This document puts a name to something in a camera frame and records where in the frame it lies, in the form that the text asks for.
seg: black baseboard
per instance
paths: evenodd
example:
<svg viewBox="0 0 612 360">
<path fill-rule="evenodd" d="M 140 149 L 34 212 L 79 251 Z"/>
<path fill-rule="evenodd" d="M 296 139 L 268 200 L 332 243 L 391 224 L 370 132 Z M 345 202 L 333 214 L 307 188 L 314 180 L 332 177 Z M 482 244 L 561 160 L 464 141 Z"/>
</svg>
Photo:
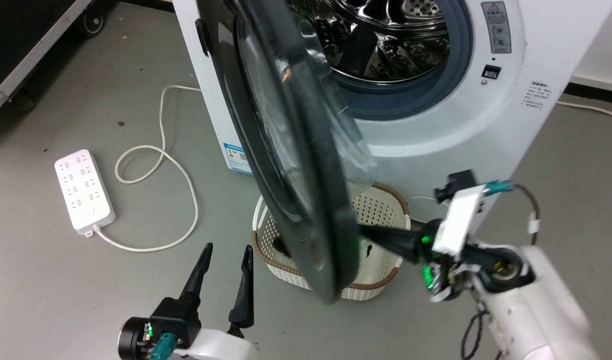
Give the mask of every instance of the black baseboard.
<svg viewBox="0 0 612 360">
<path fill-rule="evenodd" d="M 572 84 L 569 82 L 564 90 L 564 94 L 612 103 L 612 91 L 593 88 L 592 86 Z"/>
<path fill-rule="evenodd" d="M 122 0 L 124 3 L 135 4 L 142 7 L 151 9 L 162 10 L 165 12 L 175 12 L 173 3 L 163 0 Z M 572 84 L 569 82 L 568 86 L 564 90 L 564 94 L 579 96 L 580 98 L 587 98 L 593 100 L 606 101 L 612 103 L 612 91 L 593 88 L 591 86 Z"/>
<path fill-rule="evenodd" d="M 161 10 L 163 12 L 173 13 L 175 7 L 173 3 L 164 0 L 121 0 L 124 3 L 139 5 L 150 9 Z"/>
</svg>

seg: power outlet socket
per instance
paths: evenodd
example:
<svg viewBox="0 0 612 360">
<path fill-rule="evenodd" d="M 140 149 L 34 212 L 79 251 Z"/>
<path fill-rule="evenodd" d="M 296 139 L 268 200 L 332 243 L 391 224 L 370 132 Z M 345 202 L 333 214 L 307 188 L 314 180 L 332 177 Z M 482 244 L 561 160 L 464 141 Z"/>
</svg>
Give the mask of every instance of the power outlet socket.
<svg viewBox="0 0 612 360">
<path fill-rule="evenodd" d="M 79 150 L 55 162 L 73 228 L 91 237 L 95 225 L 100 228 L 116 218 L 95 158 L 88 150 Z"/>
</svg>

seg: brown basket rim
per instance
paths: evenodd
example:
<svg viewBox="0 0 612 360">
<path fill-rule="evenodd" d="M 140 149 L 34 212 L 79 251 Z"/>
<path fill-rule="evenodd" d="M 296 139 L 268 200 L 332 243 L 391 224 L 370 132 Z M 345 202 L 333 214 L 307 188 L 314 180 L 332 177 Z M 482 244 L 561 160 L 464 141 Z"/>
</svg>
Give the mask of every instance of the brown basket rim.
<svg viewBox="0 0 612 360">
<path fill-rule="evenodd" d="M 408 212 L 408 204 L 406 203 L 406 200 L 404 200 L 404 198 L 397 193 L 394 189 L 392 189 L 391 187 L 388 187 L 384 184 L 380 184 L 378 182 L 375 182 L 371 187 L 387 192 L 389 194 L 391 194 L 395 199 L 397 199 L 397 201 L 399 202 L 399 204 L 401 205 L 402 210 L 404 211 L 405 215 L 410 215 Z M 269 258 L 268 256 L 266 256 L 266 254 L 262 251 L 262 249 L 259 247 L 259 243 L 258 243 L 258 239 L 257 239 L 257 232 L 253 231 L 253 250 L 255 251 L 256 255 L 263 261 L 265 262 L 267 265 L 270 265 L 272 267 L 275 267 L 277 269 L 281 269 L 285 272 L 294 274 L 296 276 L 301 276 L 301 271 L 299 271 L 298 269 L 295 269 L 291 266 L 282 264 L 276 260 L 273 260 L 271 258 Z M 397 275 L 397 272 L 399 271 L 399 267 L 395 266 L 390 273 L 388 273 L 388 275 L 381 281 L 379 282 L 375 282 L 373 284 L 357 284 L 355 282 L 353 282 L 352 284 L 348 285 L 347 288 L 348 289 L 357 289 L 357 290 L 375 290 L 375 289 L 379 289 L 380 287 L 385 287 L 386 285 L 388 285 L 388 283 L 390 283 L 394 278 L 395 275 Z"/>
</svg>

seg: washing machine door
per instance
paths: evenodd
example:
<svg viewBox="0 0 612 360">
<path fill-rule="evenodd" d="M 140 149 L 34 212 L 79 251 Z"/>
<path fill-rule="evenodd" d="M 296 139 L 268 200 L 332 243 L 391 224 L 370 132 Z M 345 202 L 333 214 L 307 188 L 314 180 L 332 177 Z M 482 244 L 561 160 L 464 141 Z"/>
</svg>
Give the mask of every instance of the washing machine door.
<svg viewBox="0 0 612 360">
<path fill-rule="evenodd" d="M 376 162 L 315 30 L 282 0 L 198 5 L 200 38 L 281 240 L 313 290 L 335 301 L 359 265 L 350 199 L 375 180 Z"/>
</svg>

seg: stainless steel drum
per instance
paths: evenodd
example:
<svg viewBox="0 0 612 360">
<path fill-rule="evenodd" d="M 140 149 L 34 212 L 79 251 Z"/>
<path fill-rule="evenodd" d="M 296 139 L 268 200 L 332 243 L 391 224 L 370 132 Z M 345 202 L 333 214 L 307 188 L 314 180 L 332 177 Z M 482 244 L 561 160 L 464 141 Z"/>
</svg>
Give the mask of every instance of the stainless steel drum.
<svg viewBox="0 0 612 360">
<path fill-rule="evenodd" d="M 399 84 L 441 66 L 450 41 L 432 0 L 293 0 L 313 23 L 336 73 L 368 84 Z"/>
</svg>

